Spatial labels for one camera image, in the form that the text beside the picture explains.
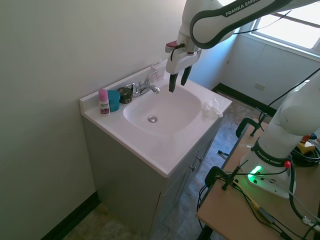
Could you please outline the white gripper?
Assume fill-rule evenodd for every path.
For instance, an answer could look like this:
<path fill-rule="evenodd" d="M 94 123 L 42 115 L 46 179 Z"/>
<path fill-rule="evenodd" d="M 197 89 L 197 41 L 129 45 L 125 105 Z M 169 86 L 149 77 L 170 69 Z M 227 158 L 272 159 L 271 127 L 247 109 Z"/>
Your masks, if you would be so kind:
<path fill-rule="evenodd" d="M 176 87 L 178 73 L 183 71 L 180 84 L 184 86 L 188 80 L 192 65 L 194 65 L 200 58 L 202 50 L 198 50 L 193 54 L 188 53 L 184 48 L 176 49 L 172 56 L 168 57 L 165 70 L 170 74 L 169 77 L 169 91 L 173 93 Z"/>

